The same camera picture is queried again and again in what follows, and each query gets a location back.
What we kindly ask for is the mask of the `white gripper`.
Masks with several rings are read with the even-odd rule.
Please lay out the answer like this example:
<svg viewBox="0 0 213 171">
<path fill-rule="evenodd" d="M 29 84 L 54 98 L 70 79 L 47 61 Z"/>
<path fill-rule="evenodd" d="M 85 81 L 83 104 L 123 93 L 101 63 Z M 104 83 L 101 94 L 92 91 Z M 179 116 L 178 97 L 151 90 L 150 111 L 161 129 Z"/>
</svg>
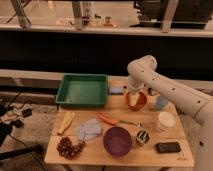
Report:
<svg viewBox="0 0 213 171">
<path fill-rule="evenodd" d="M 139 98 L 138 92 L 144 87 L 144 84 L 133 86 L 130 82 L 127 82 L 126 86 L 128 91 L 132 93 L 129 95 L 130 105 L 135 106 Z"/>
</svg>

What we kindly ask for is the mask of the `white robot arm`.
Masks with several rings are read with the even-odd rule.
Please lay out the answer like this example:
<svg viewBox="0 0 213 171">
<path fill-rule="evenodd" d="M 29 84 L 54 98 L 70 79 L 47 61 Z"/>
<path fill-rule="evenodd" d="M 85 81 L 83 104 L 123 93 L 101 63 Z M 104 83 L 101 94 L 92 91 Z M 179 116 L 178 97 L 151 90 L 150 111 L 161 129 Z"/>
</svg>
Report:
<svg viewBox="0 0 213 171">
<path fill-rule="evenodd" d="M 146 55 L 127 65 L 127 87 L 138 92 L 144 85 L 154 89 L 201 125 L 194 171 L 213 171 L 213 96 L 156 72 L 157 60 Z"/>
</svg>

